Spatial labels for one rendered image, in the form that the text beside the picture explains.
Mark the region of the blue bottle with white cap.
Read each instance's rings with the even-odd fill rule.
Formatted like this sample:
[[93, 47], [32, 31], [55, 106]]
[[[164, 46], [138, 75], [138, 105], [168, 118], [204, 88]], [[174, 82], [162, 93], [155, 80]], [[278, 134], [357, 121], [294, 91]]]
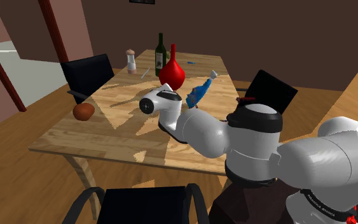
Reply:
[[204, 82], [203, 85], [197, 86], [192, 89], [192, 91], [186, 97], [186, 104], [189, 108], [198, 107], [197, 104], [204, 97], [206, 92], [208, 91], [212, 81], [217, 77], [217, 73], [212, 70], [210, 72], [210, 76]]

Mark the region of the red long-necked vase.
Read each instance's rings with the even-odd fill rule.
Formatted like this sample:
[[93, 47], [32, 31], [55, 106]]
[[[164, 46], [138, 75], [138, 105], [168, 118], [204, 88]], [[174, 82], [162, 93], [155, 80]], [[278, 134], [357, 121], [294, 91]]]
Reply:
[[173, 91], [178, 90], [185, 80], [185, 72], [176, 61], [176, 45], [171, 44], [170, 60], [160, 70], [161, 85], [168, 84]]

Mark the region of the dark green wine bottle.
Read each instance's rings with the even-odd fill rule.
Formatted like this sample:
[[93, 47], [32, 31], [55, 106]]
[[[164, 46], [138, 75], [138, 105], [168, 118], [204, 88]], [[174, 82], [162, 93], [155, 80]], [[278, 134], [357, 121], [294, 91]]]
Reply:
[[166, 65], [167, 51], [163, 44], [163, 34], [158, 34], [158, 46], [155, 49], [155, 75], [159, 76], [160, 70]]

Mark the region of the white and tan pepper mill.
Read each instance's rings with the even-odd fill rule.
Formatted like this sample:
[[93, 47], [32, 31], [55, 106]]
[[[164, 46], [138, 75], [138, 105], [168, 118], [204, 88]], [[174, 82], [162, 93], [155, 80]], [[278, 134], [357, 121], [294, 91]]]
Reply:
[[136, 74], [137, 73], [137, 68], [136, 68], [136, 64], [135, 64], [135, 52], [132, 49], [128, 49], [126, 51], [126, 55], [127, 55], [127, 71], [128, 74]]

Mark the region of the light wooden dining table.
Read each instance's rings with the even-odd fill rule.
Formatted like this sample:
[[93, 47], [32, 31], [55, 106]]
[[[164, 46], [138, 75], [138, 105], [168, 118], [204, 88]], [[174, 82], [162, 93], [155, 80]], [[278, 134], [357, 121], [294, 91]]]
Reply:
[[[238, 96], [220, 56], [176, 53], [176, 61], [186, 79], [177, 93], [183, 98], [207, 79], [211, 70], [218, 73], [200, 109], [218, 120], [226, 118], [236, 106]], [[86, 101], [95, 107], [88, 121], [78, 121], [72, 112], [63, 117], [30, 146], [29, 151], [62, 155], [77, 172], [85, 187], [96, 186], [87, 158], [161, 167], [225, 176], [225, 155], [215, 159], [201, 156], [158, 128], [156, 116], [139, 110], [140, 98], [159, 87], [155, 76], [155, 51], [145, 50], [135, 58], [137, 74], [127, 67], [92, 94]], [[141, 76], [150, 67], [149, 72]]]

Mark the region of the brown round potato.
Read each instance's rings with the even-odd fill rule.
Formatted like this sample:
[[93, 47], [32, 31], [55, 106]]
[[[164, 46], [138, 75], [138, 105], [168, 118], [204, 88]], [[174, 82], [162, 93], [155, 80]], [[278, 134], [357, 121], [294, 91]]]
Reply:
[[92, 104], [81, 103], [77, 104], [72, 110], [73, 116], [79, 121], [87, 121], [95, 113], [95, 108]]

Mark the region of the dark brown robot stand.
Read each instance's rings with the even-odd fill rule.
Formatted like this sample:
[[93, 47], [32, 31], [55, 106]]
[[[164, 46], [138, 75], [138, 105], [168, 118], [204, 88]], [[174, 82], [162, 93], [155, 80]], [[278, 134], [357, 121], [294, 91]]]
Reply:
[[270, 186], [231, 184], [213, 203], [210, 224], [347, 224], [327, 213], [358, 207], [358, 179], [285, 177]]

